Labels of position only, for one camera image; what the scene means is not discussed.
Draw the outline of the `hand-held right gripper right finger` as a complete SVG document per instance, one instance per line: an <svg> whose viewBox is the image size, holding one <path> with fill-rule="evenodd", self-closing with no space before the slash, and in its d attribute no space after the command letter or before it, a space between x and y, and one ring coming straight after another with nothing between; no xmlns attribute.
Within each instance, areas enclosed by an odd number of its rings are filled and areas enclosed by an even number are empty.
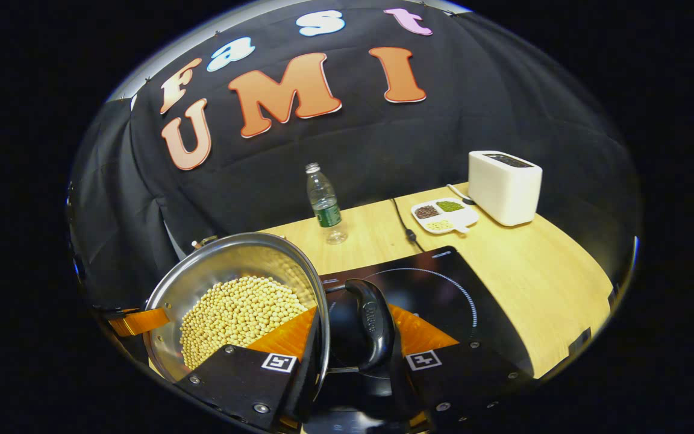
<svg viewBox="0 0 694 434"><path fill-rule="evenodd" d="M411 432L461 432L531 376L481 341L460 341L389 305L395 344L389 381L400 420Z"/></svg>

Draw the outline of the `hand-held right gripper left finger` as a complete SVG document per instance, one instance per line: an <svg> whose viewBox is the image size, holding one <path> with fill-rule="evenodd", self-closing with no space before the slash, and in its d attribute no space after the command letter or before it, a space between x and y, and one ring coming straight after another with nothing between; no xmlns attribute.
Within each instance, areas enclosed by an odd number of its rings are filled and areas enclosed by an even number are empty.
<svg viewBox="0 0 694 434"><path fill-rule="evenodd" d="M292 351L223 346L174 385L220 417L251 432L299 432L308 421L324 376L319 308L282 324Z"/></svg>

